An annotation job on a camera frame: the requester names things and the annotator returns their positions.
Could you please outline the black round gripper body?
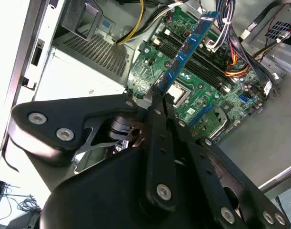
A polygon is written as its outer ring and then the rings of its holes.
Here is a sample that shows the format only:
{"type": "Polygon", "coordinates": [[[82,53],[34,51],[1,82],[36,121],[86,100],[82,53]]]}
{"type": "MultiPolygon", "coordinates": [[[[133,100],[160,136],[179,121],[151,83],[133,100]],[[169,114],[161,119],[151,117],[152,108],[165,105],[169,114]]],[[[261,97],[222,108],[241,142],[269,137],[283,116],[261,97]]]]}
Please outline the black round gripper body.
{"type": "Polygon", "coordinates": [[[132,148],[60,184],[40,215],[41,229],[201,229],[200,191],[172,134],[177,206],[165,211],[150,205],[144,188],[145,154],[132,148]]]}

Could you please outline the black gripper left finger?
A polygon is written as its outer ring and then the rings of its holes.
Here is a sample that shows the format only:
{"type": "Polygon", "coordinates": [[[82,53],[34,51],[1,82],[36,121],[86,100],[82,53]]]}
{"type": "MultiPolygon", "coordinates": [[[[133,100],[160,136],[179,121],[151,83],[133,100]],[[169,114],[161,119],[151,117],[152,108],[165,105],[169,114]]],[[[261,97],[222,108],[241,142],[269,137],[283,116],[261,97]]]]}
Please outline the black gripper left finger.
{"type": "Polygon", "coordinates": [[[146,201],[165,211],[178,202],[175,185],[172,134],[167,109],[159,93],[144,108],[123,94],[34,101],[16,105],[8,133],[15,145],[52,166],[67,166],[75,156],[118,140],[132,142],[145,154],[146,201]]]}

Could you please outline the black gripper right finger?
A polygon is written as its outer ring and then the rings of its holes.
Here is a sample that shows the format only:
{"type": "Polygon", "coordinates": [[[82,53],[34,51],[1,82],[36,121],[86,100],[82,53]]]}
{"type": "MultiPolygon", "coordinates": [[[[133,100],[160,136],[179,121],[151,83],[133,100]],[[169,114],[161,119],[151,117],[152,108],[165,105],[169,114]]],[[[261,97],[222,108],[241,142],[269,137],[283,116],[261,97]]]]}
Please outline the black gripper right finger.
{"type": "Polygon", "coordinates": [[[197,181],[202,229],[290,229],[288,217],[208,138],[195,141],[176,118],[173,96],[164,97],[175,143],[197,181]]]}

